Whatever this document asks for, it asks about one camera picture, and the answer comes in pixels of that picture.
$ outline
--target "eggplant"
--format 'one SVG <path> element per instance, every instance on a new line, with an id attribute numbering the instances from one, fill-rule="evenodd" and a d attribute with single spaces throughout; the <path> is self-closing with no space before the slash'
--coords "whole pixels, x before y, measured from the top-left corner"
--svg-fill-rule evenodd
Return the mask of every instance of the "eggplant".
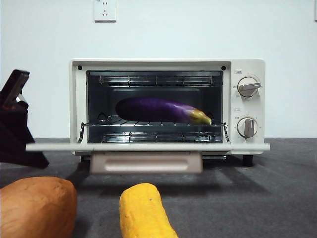
<path id="1" fill-rule="evenodd" d="M 163 98 L 126 98 L 116 104 L 115 110 L 124 120 L 211 125 L 211 118 L 197 108 Z"/>

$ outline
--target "electrical socket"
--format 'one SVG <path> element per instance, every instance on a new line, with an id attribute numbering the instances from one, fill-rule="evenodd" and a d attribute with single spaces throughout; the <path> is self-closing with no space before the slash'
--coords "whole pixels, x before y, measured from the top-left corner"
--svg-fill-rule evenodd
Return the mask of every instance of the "electrical socket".
<path id="1" fill-rule="evenodd" d="M 95 22 L 116 21 L 116 0 L 94 0 Z"/>

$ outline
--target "white toaster oven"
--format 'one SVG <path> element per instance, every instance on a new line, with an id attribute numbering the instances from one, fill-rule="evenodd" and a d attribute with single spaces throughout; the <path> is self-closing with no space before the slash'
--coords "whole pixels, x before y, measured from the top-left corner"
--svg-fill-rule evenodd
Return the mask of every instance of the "white toaster oven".
<path id="1" fill-rule="evenodd" d="M 202 156 L 252 156 L 264 143 L 261 59 L 72 59 L 70 143 L 28 144 L 68 150 L 92 173 L 198 173 Z M 120 118 L 117 102 L 157 97 L 203 111 L 211 125 Z"/>

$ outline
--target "silver knob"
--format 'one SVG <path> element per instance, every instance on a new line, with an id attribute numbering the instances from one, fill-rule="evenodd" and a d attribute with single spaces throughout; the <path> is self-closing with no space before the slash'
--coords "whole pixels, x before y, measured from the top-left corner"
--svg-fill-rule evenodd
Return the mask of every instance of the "silver knob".
<path id="1" fill-rule="evenodd" d="M 254 136 L 254 120 L 247 118 L 244 122 L 244 136 L 250 138 Z"/>
<path id="2" fill-rule="evenodd" d="M 242 78 L 238 83 L 238 91 L 244 97 L 252 97 L 261 84 L 252 77 Z"/>
<path id="3" fill-rule="evenodd" d="M 238 122 L 237 129 L 242 137 L 251 138 L 257 133 L 258 125 L 252 118 L 242 118 Z"/>

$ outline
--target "gray carpet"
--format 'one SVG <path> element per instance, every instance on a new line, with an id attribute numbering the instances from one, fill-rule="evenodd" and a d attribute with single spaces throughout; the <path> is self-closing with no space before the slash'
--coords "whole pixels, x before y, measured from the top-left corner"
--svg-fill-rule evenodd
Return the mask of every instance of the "gray carpet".
<path id="1" fill-rule="evenodd" d="M 67 152 L 46 153 L 44 169 L 1 164 L 0 187 L 31 176 L 71 180 L 78 191 L 74 238 L 119 238 L 121 192 L 155 184 L 180 238 L 317 237 L 317 139 L 271 139 L 254 157 L 204 161 L 198 175 L 89 175 Z"/>

